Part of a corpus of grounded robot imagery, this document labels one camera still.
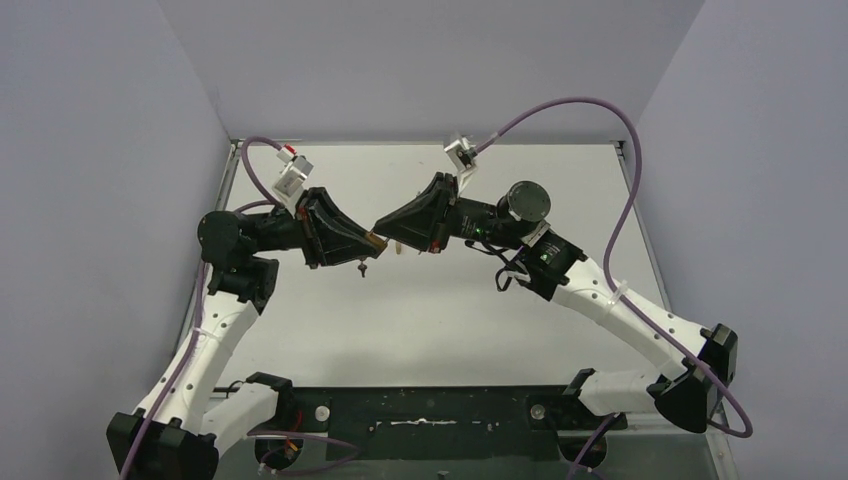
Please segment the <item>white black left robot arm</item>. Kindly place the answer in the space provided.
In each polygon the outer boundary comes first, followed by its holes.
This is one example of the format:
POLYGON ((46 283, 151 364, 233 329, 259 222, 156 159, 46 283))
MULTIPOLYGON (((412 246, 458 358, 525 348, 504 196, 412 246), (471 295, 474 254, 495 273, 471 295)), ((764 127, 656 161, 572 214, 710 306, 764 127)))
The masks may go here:
POLYGON ((215 407, 209 401, 237 345, 267 307, 279 263, 266 252, 296 250, 311 269, 378 258, 385 240, 341 212, 323 187, 293 209, 263 202, 216 210, 199 222, 201 264, 192 320, 175 358, 130 413, 117 413, 107 440, 122 479, 211 479, 219 460, 263 423, 298 418, 286 378, 253 374, 215 407))

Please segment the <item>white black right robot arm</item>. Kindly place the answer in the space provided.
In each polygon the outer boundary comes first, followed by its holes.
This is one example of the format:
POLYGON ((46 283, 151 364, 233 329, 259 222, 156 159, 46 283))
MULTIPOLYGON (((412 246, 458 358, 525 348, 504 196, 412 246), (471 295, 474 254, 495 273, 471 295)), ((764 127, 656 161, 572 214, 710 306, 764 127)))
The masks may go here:
POLYGON ((736 367, 738 337, 725 325, 707 328, 644 298, 623 281, 609 281, 582 249, 546 220, 551 199, 532 181, 519 181, 498 200, 461 197, 458 179, 434 175, 413 200, 376 221, 377 235, 420 252, 439 253, 450 239, 503 256, 499 282, 510 282, 577 312, 640 354, 649 369, 581 370, 564 391, 571 424, 590 425, 610 414, 656 413, 672 425, 704 433, 736 367))

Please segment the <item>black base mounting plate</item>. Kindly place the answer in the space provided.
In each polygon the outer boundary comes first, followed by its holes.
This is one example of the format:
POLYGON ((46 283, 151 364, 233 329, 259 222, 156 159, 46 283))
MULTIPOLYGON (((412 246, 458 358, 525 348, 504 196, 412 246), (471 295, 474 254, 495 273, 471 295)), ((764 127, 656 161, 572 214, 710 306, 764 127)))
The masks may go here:
POLYGON ((284 474, 321 443, 326 465, 352 461, 573 459, 568 432, 608 432, 562 385, 286 387, 275 412, 252 427, 256 460, 284 474))

